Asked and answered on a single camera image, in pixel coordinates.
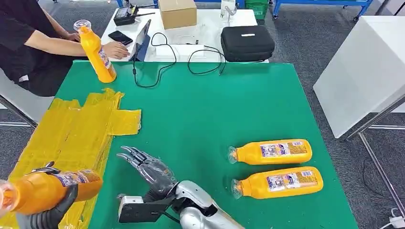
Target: yellow tape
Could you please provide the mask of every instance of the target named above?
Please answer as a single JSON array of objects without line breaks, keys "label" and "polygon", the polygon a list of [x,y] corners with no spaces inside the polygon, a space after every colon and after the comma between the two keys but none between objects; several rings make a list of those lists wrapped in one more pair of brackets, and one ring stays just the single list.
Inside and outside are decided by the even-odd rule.
[{"label": "yellow tape", "polygon": [[[83,107],[77,100],[54,99],[9,180],[19,179],[49,161],[55,161],[55,167],[62,171],[90,168],[102,176],[112,135],[135,135],[140,129],[141,110],[117,110],[123,96],[107,88],[102,94],[90,93]],[[59,228],[88,228],[96,198],[74,203]],[[14,213],[2,217],[0,225],[19,228]]]}]

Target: bottle cap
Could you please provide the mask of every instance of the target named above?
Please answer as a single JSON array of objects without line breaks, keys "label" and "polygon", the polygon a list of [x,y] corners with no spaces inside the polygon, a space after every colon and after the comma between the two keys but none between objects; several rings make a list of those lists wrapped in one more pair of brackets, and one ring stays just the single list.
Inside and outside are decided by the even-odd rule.
[{"label": "bottle cap", "polygon": [[91,22],[81,19],[73,24],[73,28],[78,31],[79,34],[87,33],[91,30]]},{"label": "bottle cap", "polygon": [[229,147],[228,159],[231,164],[238,161],[238,150],[233,146]]},{"label": "bottle cap", "polygon": [[231,190],[232,190],[232,194],[234,195],[235,199],[239,199],[241,196],[243,196],[241,181],[233,179],[232,183],[231,183]]},{"label": "bottle cap", "polygon": [[17,204],[17,190],[6,180],[0,180],[0,217],[13,210]]}]

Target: black case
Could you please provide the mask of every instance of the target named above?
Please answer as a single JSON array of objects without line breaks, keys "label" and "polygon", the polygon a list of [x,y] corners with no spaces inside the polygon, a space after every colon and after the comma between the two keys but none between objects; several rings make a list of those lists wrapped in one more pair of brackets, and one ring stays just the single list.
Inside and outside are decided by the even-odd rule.
[{"label": "black case", "polygon": [[229,62],[263,61],[271,57],[274,41],[264,26],[225,27],[221,45]]}]

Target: orange bottle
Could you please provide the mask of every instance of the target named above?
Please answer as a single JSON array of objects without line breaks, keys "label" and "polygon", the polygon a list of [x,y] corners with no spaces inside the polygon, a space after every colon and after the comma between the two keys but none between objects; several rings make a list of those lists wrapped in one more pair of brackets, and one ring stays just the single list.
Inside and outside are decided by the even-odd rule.
[{"label": "orange bottle", "polygon": [[0,216],[9,211],[25,215],[55,207],[65,196],[67,187],[78,184],[75,202],[91,199],[99,192],[103,180],[92,170],[46,174],[33,172],[14,183],[0,180]]},{"label": "orange bottle", "polygon": [[244,180],[232,180],[231,185],[236,199],[265,199],[318,192],[323,188],[323,180],[315,167],[307,166],[256,173]]},{"label": "orange bottle", "polygon": [[229,147],[228,159],[232,164],[239,161],[250,165],[292,164],[307,162],[312,149],[305,139],[289,139],[251,142],[242,147]]},{"label": "orange bottle", "polygon": [[117,73],[103,50],[100,38],[91,30],[91,23],[87,20],[78,20],[74,28],[80,35],[80,43],[86,52],[98,79],[103,83],[115,80]]}]

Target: cardboard box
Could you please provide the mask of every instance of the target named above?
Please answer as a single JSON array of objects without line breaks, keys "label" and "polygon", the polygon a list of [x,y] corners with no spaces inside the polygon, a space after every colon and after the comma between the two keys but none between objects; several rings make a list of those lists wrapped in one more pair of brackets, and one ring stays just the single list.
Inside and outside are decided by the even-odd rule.
[{"label": "cardboard box", "polygon": [[165,29],[197,24],[197,7],[193,0],[159,0],[158,4]]}]

